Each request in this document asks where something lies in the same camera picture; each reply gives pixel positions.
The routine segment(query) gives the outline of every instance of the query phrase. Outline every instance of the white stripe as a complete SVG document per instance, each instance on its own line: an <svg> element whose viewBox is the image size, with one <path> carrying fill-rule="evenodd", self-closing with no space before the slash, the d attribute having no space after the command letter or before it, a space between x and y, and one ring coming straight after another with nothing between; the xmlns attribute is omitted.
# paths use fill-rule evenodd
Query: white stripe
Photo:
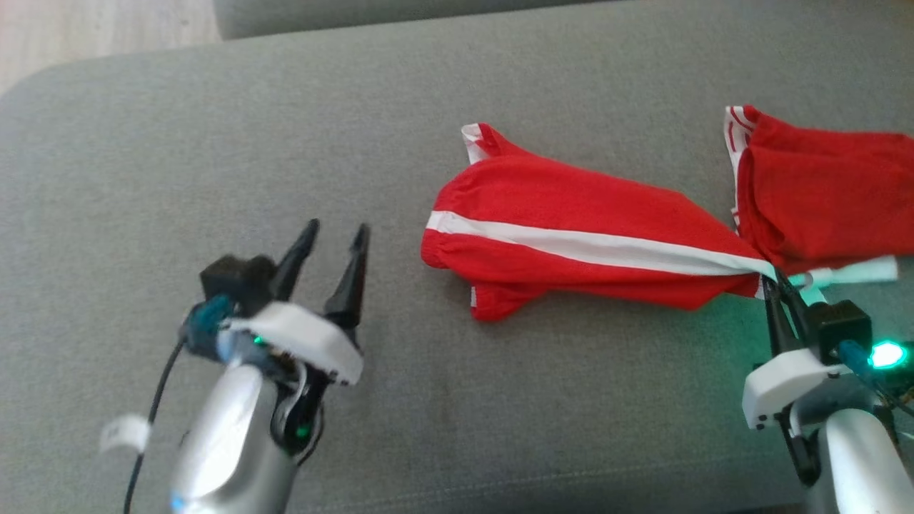
<svg viewBox="0 0 914 514"><path fill-rule="evenodd" d="M884 255L869 261L855 262L843 268L817 268L791 277L791 284L805 287L828 287L831 284L861 284L895 282L898 280L898 260Z"/></svg>
<svg viewBox="0 0 914 514"><path fill-rule="evenodd" d="M478 145L478 143L483 140L483 130L479 128L478 123L464 125L460 129L460 132L463 136L463 143L466 145L466 154L470 157L471 165L490 157L490 155Z"/></svg>
<svg viewBox="0 0 914 514"><path fill-rule="evenodd" d="M737 119L743 122L743 124L748 125L750 128L755 128L755 123L749 121L749 118L746 117L746 110L742 107L733 107L733 112L737 115Z"/></svg>
<svg viewBox="0 0 914 514"><path fill-rule="evenodd" d="M702 276L762 273L774 277L774 267L762 259L625 236L470 220L450 211L433 211L426 229L520 244L573 261L604 266Z"/></svg>
<svg viewBox="0 0 914 514"><path fill-rule="evenodd" d="M740 114L742 114L742 118L746 117L746 114L743 112L743 108L734 106L733 111L736 113L737 116L733 116L733 114L730 113L729 107L724 109L724 144L727 145L727 153L730 155L730 165L733 167L733 183L738 184L739 183L739 160L740 160L740 158L742 158L743 152L745 152L746 148L747 148L746 135L752 135L752 132L746 130L746 127L737 123L737 119L739 119ZM746 123L749 124L749 126L752 126L752 127L755 126L755 123L749 123L748 121L746 121ZM733 137L733 148L736 148L736 150L734 150L733 148L730 147L730 136L731 135ZM736 198L735 191L734 191L733 196L734 196L733 203L734 203L734 205L736 205L736 207L733 209L733 211L734 211L734 213L736 213L737 208L739 207L739 205L738 205L739 201Z"/></svg>

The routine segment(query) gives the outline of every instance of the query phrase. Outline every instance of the couch cushion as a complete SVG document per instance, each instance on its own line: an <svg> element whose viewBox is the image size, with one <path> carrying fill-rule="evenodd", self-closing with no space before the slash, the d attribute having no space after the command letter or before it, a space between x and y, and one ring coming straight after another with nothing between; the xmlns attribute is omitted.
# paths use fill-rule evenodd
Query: couch cushion
<svg viewBox="0 0 914 514"><path fill-rule="evenodd" d="M729 221L723 107L914 133L910 2L600 3L360 27L83 62L0 100L0 511L109 512L127 453L101 426L145 412L223 252L279 252L324 223L296 300L318 306L373 224L365 379L289 511L691 512L801 497L780 436L742 419L764 309L693 313L549 294L494 325L426 267L465 123L680 189ZM607 206L608 215L611 206ZM896 284L831 290L912 335ZM182 357L135 497L167 501L178 441L219 368Z"/></svg>
<svg viewBox="0 0 914 514"><path fill-rule="evenodd" d="M446 16L587 4L596 0L213 0L223 39Z"/></svg>

